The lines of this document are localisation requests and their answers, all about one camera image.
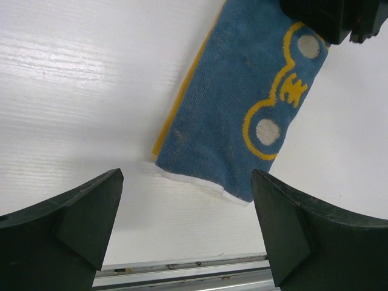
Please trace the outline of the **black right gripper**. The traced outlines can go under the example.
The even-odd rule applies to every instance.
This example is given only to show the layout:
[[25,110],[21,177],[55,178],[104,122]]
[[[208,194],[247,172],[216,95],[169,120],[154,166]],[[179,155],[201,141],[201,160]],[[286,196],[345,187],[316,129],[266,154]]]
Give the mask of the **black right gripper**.
[[347,36],[350,42],[362,44],[380,32],[380,0],[283,0],[279,4],[288,17],[331,44],[339,45]]

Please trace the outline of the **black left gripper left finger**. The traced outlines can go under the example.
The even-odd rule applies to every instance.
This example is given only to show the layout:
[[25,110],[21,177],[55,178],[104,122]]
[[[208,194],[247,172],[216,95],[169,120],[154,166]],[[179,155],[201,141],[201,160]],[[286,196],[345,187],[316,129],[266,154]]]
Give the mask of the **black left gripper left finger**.
[[102,269],[124,177],[109,170],[1,216],[1,290],[91,290]]

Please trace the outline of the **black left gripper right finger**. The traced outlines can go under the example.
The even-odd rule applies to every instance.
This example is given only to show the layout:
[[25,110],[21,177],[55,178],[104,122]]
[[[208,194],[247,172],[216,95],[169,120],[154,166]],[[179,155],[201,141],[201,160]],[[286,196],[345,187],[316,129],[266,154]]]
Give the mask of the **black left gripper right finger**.
[[281,290],[386,290],[387,221],[342,209],[254,170],[252,193]]

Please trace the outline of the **yellow tiger towel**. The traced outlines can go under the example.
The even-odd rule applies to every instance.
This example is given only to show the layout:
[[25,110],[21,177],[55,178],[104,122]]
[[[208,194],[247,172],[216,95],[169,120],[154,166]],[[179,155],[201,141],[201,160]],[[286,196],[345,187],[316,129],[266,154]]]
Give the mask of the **yellow tiger towel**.
[[278,1],[226,1],[154,148],[161,174],[251,203],[328,48]]

